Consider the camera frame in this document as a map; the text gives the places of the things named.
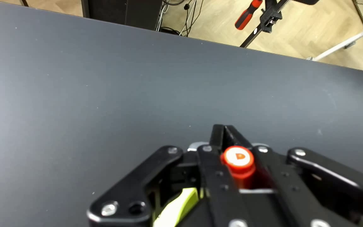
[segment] floor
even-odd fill
[[[19,3],[19,0],[1,1]],[[27,0],[27,2],[31,7],[82,16],[80,0]],[[200,17],[189,36],[239,45],[258,23],[261,13],[258,9],[244,30],[237,30],[233,26],[234,20],[249,2],[249,0],[204,0]],[[282,16],[271,33],[259,33],[248,47],[293,57],[310,57],[363,30],[351,0],[320,0],[312,6],[291,1],[283,7]],[[181,30],[184,20],[183,3],[170,6],[164,25]],[[339,50],[320,61],[363,70],[363,37],[349,49]]]

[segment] yellow-green object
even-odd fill
[[[198,202],[195,187],[183,187],[181,194],[167,202],[154,221],[154,227],[175,227]]]

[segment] black table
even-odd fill
[[[363,71],[0,3],[0,227],[87,225],[97,195],[215,122],[363,171]]]

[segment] red handle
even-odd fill
[[[244,26],[249,22],[252,18],[254,11],[259,7],[262,3],[262,0],[253,0],[249,6],[240,13],[240,16],[235,20],[234,26],[238,30],[243,30]]]

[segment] red cap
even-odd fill
[[[229,146],[220,155],[220,160],[228,166],[230,175],[238,186],[248,187],[249,178],[256,170],[254,156],[244,146]]]

